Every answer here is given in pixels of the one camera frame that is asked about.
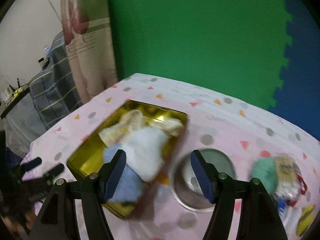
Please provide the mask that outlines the yellow soft toy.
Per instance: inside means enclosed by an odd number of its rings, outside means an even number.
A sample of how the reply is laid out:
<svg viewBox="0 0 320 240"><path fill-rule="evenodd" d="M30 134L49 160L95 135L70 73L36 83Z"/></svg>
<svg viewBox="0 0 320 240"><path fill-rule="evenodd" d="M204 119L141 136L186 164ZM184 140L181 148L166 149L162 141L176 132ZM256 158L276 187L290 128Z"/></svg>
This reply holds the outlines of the yellow soft toy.
<svg viewBox="0 0 320 240"><path fill-rule="evenodd" d="M311 223L313 222L315 216L316 207L314 205L309 205L307 207L302 208L301 217L297 224L296 235L298 237L302 237Z"/></svg>

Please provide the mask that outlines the blue foam mat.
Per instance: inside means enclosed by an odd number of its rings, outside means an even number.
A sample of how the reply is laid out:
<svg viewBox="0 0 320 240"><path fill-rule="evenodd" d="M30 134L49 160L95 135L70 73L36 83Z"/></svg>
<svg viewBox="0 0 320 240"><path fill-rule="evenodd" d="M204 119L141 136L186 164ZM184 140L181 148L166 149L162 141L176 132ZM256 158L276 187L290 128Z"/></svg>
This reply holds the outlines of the blue foam mat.
<svg viewBox="0 0 320 240"><path fill-rule="evenodd" d="M286 25L292 44L284 50L289 62L268 110L319 139L319 27L301 0L285 0L285 9L292 15Z"/></svg>

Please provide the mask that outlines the standing poster banner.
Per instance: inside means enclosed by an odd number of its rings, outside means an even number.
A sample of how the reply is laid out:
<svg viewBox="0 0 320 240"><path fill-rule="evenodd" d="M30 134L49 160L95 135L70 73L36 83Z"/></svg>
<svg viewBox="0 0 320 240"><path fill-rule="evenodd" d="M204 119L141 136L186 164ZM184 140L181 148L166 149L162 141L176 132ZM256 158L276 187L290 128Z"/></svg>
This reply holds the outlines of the standing poster banner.
<svg viewBox="0 0 320 240"><path fill-rule="evenodd" d="M60 0L66 53L82 103L117 83L107 0Z"/></svg>

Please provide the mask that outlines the white towel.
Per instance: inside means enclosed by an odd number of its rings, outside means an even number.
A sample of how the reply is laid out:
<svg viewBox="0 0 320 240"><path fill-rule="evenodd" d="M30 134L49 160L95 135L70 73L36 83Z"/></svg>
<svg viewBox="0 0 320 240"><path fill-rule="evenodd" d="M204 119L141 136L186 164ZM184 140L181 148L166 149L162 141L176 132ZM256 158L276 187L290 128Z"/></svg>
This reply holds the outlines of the white towel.
<svg viewBox="0 0 320 240"><path fill-rule="evenodd" d="M169 136L160 129L144 127L132 132L121 144L127 165L148 183L154 180L164 166L162 152Z"/></svg>

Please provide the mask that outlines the red white satin pouch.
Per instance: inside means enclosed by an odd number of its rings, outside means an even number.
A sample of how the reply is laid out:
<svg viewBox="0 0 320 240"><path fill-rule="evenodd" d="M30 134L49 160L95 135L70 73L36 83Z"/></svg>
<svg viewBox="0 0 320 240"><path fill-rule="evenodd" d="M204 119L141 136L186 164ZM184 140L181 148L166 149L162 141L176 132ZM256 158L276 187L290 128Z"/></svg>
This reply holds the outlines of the red white satin pouch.
<svg viewBox="0 0 320 240"><path fill-rule="evenodd" d="M289 182L289 199L291 201L297 201L301 195L304 196L306 194L308 186L296 163L291 163L289 165L289 174L291 179Z"/></svg>

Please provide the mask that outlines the blue cloth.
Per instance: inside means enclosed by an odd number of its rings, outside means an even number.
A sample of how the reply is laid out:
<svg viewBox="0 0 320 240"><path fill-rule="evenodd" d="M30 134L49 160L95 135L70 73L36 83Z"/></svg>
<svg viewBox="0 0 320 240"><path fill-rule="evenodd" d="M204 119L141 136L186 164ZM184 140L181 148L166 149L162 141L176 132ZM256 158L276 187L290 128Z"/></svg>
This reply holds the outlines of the blue cloth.
<svg viewBox="0 0 320 240"><path fill-rule="evenodd" d="M114 144L105 148L103 150L103 161L109 163L121 147L121 144ZM144 181L126 164L116 191L110 201L112 203L136 203L142 196L145 188Z"/></svg>

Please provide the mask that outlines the teal fluffy scrunchie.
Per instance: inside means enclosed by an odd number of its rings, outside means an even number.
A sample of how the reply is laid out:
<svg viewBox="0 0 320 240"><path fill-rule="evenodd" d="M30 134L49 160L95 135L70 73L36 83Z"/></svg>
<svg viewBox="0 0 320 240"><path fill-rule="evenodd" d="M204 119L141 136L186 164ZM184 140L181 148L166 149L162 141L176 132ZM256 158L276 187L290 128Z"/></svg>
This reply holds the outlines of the teal fluffy scrunchie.
<svg viewBox="0 0 320 240"><path fill-rule="evenodd" d="M275 192L277 188L277 175L274 159L272 157L261 158L255 161L251 167L251 178L258 178L264 185L268 194Z"/></svg>

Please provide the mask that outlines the cream patterned cloth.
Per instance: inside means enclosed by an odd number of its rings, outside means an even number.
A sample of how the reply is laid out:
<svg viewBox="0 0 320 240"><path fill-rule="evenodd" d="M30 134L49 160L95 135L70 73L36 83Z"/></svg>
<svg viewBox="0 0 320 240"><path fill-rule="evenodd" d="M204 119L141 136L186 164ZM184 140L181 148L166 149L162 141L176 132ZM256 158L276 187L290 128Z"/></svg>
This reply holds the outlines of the cream patterned cloth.
<svg viewBox="0 0 320 240"><path fill-rule="evenodd" d="M146 127L157 128L170 137L177 137L183 128L183 124L175 118L164 118L147 122L147 117L140 110L131 110L123 114L115 125L103 128L98 132L98 135L107 147L111 147L123 142L132 132Z"/></svg>

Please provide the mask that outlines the clear packaged item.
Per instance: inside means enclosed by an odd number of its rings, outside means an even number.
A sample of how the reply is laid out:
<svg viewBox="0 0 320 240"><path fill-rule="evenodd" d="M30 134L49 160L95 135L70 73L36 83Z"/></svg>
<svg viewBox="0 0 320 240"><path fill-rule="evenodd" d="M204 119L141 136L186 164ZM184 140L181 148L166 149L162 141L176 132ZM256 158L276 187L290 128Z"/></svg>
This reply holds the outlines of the clear packaged item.
<svg viewBox="0 0 320 240"><path fill-rule="evenodd" d="M289 165L291 163L296 163L293 158L288 155L278 155L274 157L274 164L276 167L276 175L278 179L277 188L274 192L274 195L278 198L281 198L287 202L289 206L295 206L298 202L291 201L289 199L289 182L290 182L290 174L289 174Z"/></svg>

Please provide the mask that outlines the grey plaid blanket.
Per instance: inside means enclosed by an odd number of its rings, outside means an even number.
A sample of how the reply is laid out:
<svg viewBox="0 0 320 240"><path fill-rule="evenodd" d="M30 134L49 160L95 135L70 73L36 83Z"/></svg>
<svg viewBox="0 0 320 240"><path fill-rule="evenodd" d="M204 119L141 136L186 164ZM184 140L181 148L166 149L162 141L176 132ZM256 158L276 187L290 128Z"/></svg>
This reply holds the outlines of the grey plaid blanket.
<svg viewBox="0 0 320 240"><path fill-rule="evenodd" d="M63 33L58 33L40 72L29 85L31 98L45 129L82 106L66 53Z"/></svg>

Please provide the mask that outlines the gold metal tin box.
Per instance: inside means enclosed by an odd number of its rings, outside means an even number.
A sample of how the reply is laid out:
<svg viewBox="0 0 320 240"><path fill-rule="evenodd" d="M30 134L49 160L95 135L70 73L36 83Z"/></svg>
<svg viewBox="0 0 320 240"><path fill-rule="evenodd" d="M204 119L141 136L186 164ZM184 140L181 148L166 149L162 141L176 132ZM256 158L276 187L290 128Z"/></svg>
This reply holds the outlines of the gold metal tin box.
<svg viewBox="0 0 320 240"><path fill-rule="evenodd" d="M103 161L103 150L107 149L107 145L100 139L99 132L104 128L110 128L119 123L122 116L131 110L141 111L144 115L144 124L146 125L150 125L154 122L162 124L170 118L180 120L183 125L182 129L178 132L177 137L170 138L169 141L164 144L164 148L161 151L162 157L164 158L164 165L161 166L161 170L163 170L172 160L178 142L181 137L183 137L188 123L187 113L167 107L152 105L150 103L128 100L107 117L67 160L67 167L77 180L82 180L87 175L100 170L105 163Z"/></svg>

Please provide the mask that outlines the stainless steel bowl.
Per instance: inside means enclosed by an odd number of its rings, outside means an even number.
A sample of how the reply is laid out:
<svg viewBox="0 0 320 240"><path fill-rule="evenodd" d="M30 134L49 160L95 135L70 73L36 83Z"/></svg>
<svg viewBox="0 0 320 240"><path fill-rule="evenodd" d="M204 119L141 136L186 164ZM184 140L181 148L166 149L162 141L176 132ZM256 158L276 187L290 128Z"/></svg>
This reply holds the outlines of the stainless steel bowl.
<svg viewBox="0 0 320 240"><path fill-rule="evenodd" d="M197 157L197 152L202 155L201 158ZM221 172L236 179L234 165L225 153L213 148L188 153L170 173L170 186L175 199L190 211L212 212L217 176Z"/></svg>

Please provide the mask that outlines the green foam mat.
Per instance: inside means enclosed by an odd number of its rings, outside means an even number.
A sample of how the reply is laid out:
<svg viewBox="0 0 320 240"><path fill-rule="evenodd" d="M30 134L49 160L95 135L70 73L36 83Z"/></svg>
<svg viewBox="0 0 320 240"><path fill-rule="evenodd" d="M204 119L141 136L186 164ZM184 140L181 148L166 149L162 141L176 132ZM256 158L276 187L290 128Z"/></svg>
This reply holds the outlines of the green foam mat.
<svg viewBox="0 0 320 240"><path fill-rule="evenodd" d="M291 41L285 0L108 0L120 78L184 81L268 109Z"/></svg>

